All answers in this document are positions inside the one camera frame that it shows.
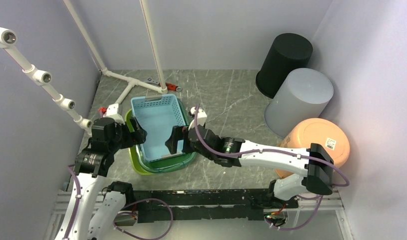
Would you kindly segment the orange plastic bucket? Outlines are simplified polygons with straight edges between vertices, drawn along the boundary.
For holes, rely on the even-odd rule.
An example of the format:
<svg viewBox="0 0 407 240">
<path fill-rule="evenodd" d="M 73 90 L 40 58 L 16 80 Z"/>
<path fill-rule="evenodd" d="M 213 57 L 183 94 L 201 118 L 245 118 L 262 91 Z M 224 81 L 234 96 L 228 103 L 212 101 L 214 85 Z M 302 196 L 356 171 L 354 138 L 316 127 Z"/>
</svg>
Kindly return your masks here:
<svg viewBox="0 0 407 240">
<path fill-rule="evenodd" d="M 277 146 L 309 148 L 311 143 L 322 145 L 337 168 L 343 166 L 349 158 L 350 142 L 345 132 L 333 122 L 322 118 L 301 121 Z"/>
</svg>

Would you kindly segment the grey plastic bucket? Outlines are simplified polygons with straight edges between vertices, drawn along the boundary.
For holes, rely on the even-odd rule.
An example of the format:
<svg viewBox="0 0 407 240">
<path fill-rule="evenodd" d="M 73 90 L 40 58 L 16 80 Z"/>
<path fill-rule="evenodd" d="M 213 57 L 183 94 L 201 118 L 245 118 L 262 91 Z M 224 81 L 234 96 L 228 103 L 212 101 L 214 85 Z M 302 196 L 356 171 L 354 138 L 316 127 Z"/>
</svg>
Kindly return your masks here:
<svg viewBox="0 0 407 240">
<path fill-rule="evenodd" d="M 311 68 L 292 70 L 264 110 L 267 127 L 279 137 L 310 118 L 317 118 L 334 95 L 332 82 Z"/>
</svg>

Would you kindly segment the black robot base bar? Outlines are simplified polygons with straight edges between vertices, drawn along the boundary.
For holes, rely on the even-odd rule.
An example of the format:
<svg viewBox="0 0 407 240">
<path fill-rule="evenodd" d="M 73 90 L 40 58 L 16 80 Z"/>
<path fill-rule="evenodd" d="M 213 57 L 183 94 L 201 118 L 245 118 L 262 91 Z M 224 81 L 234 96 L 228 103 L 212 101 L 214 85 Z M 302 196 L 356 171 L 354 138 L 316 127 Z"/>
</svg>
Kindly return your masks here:
<svg viewBox="0 0 407 240">
<path fill-rule="evenodd" d="M 296 209 L 295 197 L 274 197 L 273 185 L 244 189 L 134 190 L 130 183 L 115 181 L 103 188 L 126 195 L 126 210 L 138 215 L 139 223 L 156 221 L 247 219 L 260 221 L 269 210 Z"/>
</svg>

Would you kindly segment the black plastic bucket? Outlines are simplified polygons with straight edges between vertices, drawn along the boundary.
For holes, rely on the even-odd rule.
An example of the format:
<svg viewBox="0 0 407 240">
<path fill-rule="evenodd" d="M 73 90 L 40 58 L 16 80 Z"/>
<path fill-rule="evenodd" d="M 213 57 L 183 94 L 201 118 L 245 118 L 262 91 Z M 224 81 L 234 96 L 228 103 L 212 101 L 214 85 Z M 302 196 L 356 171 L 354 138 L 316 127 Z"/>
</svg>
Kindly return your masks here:
<svg viewBox="0 0 407 240">
<path fill-rule="evenodd" d="M 255 77 L 258 90 L 272 99 L 288 74 L 305 68 L 313 53 L 312 43 L 296 33 L 282 33 L 272 42 L 261 69 Z"/>
</svg>

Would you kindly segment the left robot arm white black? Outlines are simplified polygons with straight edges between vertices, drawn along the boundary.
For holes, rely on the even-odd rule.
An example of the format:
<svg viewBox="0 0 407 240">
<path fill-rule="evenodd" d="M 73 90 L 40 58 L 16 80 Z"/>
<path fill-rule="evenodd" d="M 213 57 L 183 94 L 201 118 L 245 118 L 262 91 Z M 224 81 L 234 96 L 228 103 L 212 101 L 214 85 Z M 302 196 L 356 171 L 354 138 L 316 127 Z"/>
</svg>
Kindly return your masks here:
<svg viewBox="0 0 407 240">
<path fill-rule="evenodd" d="M 135 117 L 124 122 L 117 116 L 94 121 L 87 146 L 68 167 L 74 180 L 73 190 L 57 240 L 100 240 L 110 229 L 118 212 L 134 206 L 130 183 L 116 181 L 109 185 L 102 205 L 95 211 L 99 192 L 115 160 L 115 153 L 143 144 L 147 132 Z"/>
</svg>

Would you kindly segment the light blue plastic basket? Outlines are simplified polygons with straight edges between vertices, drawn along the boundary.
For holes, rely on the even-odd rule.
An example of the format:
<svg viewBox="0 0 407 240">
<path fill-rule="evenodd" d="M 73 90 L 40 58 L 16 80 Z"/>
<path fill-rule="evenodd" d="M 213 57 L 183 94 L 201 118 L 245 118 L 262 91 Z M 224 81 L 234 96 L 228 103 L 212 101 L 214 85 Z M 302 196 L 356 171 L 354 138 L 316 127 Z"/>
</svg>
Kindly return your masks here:
<svg viewBox="0 0 407 240">
<path fill-rule="evenodd" d="M 145 162 L 156 162 L 172 154 L 165 142 L 174 126 L 185 126 L 187 120 L 175 94 L 138 96 L 130 100 L 131 114 L 147 132 L 146 140 L 140 145 Z"/>
</svg>

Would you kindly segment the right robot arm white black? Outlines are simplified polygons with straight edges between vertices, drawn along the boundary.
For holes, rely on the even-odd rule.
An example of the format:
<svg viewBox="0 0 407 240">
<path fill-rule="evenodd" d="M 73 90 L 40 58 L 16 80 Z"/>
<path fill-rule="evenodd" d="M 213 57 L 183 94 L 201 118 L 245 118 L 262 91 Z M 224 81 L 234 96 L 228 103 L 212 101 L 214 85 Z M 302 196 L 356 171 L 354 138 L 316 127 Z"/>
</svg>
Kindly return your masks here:
<svg viewBox="0 0 407 240">
<path fill-rule="evenodd" d="M 179 142 L 183 153 L 198 153 L 226 168 L 257 166 L 290 172 L 269 187 L 267 202 L 274 208 L 305 192 L 322 196 L 333 193 L 334 161 L 318 143 L 311 143 L 309 148 L 261 145 L 238 137 L 220 137 L 201 125 L 174 126 L 165 146 L 174 154 Z"/>
</svg>

